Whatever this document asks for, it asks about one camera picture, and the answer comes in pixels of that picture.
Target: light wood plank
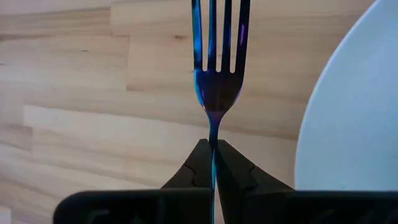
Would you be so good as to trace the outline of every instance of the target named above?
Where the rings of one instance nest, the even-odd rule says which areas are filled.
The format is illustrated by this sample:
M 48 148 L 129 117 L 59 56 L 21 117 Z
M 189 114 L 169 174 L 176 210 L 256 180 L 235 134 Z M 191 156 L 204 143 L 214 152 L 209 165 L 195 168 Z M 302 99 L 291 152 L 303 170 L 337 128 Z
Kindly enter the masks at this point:
M 0 44 L 0 80 L 126 88 L 128 38 L 59 36 Z
M 208 128 L 176 124 L 112 114 L 96 114 L 27 105 L 24 107 L 26 126 L 46 129 L 56 133 L 77 135 L 79 138 L 112 141 L 134 147 L 138 156 L 147 151 L 152 159 L 175 158 L 176 166 L 152 168 L 166 177 L 177 171 L 188 157 L 198 139 L 206 138 Z M 235 146 L 258 166 L 292 185 L 295 141 L 252 136 L 231 131 L 221 131 L 220 138 Z
M 23 92 L 20 90 L 13 83 L 0 81 L 0 123 L 22 124 Z
M 32 128 L 19 124 L 0 123 L 0 144 L 29 152 L 32 149 Z
M 159 163 L 167 166 L 177 165 L 181 160 L 178 156 L 165 150 L 146 150 L 135 147 L 129 142 L 83 138 L 78 132 L 67 133 L 35 128 L 33 139 L 35 145 L 34 154 L 37 152 L 38 146 L 53 146 L 54 148 L 70 149 L 72 152 L 93 153 L 109 156 L 110 158 L 125 157 L 131 161 Z
M 38 12 L 109 7 L 111 3 L 112 0 L 2 0 L 0 2 L 0 15 L 30 14 Z
M 64 198 L 82 190 L 148 189 L 150 186 L 123 179 L 46 164 L 31 158 L 0 158 L 0 175 L 39 192 Z
M 193 90 L 191 95 L 176 96 L 26 83 L 20 83 L 19 88 L 23 91 L 25 104 L 208 126 L 206 114 Z
M 11 210 L 12 223 L 50 224 L 52 214 L 61 198 L 38 192 L 0 177 L 0 203 Z
M 78 147 L 77 144 L 63 146 L 59 143 L 35 142 L 32 155 L 35 161 L 41 164 L 128 180 L 141 184 L 141 187 L 145 185 L 152 188 L 164 185 L 180 165 L 178 162 L 163 162 L 163 158 L 153 154 L 150 159 L 146 159 L 145 156 L 140 156 L 142 153 L 139 150 L 135 154 L 133 148 L 130 153 L 119 155 L 115 155 L 113 149 L 111 147 L 106 151 L 99 151 Z
M 28 39 L 49 35 L 109 35 L 109 8 L 0 15 L 0 40 Z
M 203 19 L 208 17 L 208 2 L 201 1 Z M 235 17 L 239 12 L 239 2 L 233 1 Z M 251 1 L 251 18 L 358 15 L 372 2 L 373 0 Z M 221 6 L 218 4 L 218 12 L 222 14 Z M 158 24 L 161 21 L 181 21 L 182 18 L 191 22 L 190 16 L 191 2 L 184 0 L 119 1 L 111 5 L 111 24 L 116 34 L 131 33 L 130 29 L 134 29 L 134 25 L 142 23 Z

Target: wooden board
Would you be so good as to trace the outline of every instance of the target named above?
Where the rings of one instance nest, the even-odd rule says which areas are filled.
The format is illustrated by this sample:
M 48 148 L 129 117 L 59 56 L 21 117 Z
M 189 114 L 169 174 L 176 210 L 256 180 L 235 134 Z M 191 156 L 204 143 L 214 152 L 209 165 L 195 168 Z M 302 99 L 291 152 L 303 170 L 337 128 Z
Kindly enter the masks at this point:
M 90 9 L 109 7 L 113 0 L 2 0 L 0 2 L 0 15 L 31 14 L 39 12 L 66 11 L 72 9 Z
M 0 80 L 124 90 L 128 38 L 66 36 L 0 45 Z
M 236 43 L 239 1 L 234 3 L 233 43 Z M 244 87 L 222 127 L 296 139 L 322 68 L 371 3 L 372 0 L 252 1 Z M 218 52 L 221 52 L 222 4 L 218 4 L 218 15 Z M 208 1 L 202 1 L 202 18 L 206 55 Z M 189 1 L 112 5 L 114 34 L 131 37 L 128 90 L 195 97 L 191 21 Z
M 65 34 L 109 35 L 109 8 L 0 16 L 0 40 Z

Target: iridescent fork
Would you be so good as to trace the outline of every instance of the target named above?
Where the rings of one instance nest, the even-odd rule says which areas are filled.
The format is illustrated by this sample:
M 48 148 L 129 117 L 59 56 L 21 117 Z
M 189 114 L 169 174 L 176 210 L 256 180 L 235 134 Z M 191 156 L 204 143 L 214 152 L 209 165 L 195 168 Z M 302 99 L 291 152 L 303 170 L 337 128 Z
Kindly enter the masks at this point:
M 216 71 L 216 0 L 210 0 L 209 44 L 207 70 L 203 70 L 200 0 L 192 0 L 193 66 L 195 90 L 199 103 L 205 109 L 210 122 L 209 143 L 212 149 L 213 189 L 215 187 L 215 151 L 217 149 L 218 128 L 224 114 L 234 105 L 243 84 L 250 0 L 241 0 L 236 48 L 235 71 L 231 72 L 231 16 L 232 0 L 225 0 L 223 54 L 221 71 Z

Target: wood grain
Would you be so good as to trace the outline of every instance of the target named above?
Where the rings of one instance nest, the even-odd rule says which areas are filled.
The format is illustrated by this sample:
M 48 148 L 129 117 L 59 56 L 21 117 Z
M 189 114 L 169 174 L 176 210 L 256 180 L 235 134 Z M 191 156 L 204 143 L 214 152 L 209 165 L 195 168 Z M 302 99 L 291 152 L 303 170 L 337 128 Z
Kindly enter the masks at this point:
M 236 37 L 239 2 L 234 2 L 232 36 Z M 305 106 L 322 68 L 371 2 L 253 1 L 244 88 L 222 127 L 296 139 Z M 204 55 L 208 29 L 206 3 L 202 2 Z M 218 14 L 221 26 L 223 7 L 220 4 Z M 191 23 L 188 1 L 134 1 L 112 5 L 113 32 L 130 34 L 132 40 L 128 90 L 194 98 Z M 218 32 L 218 43 L 221 43 L 221 33 Z
M 5 2 L 0 14 L 28 10 L 17 5 L 23 0 Z M 110 1 L 40 2 L 29 12 Z M 313 85 L 371 2 L 252 1 L 244 88 L 220 138 L 293 186 Z M 1 223 L 51 223 L 67 195 L 158 188 L 176 172 L 208 135 L 193 91 L 190 16 L 183 0 L 0 16 Z
M 111 3 L 112 0 L 2 0 L 0 2 L 0 15 L 32 14 L 39 12 L 66 11 L 74 9 L 91 9 L 98 7 L 109 7 Z

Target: fork neck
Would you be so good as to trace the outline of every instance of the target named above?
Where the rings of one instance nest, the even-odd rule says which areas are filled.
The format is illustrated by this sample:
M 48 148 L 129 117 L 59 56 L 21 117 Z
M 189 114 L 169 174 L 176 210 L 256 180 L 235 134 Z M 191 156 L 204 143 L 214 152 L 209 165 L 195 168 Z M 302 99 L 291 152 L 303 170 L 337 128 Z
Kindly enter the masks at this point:
M 208 113 L 209 123 L 210 123 L 209 143 L 212 151 L 216 150 L 217 148 L 218 129 L 220 127 L 223 115 L 224 114 L 220 112 Z

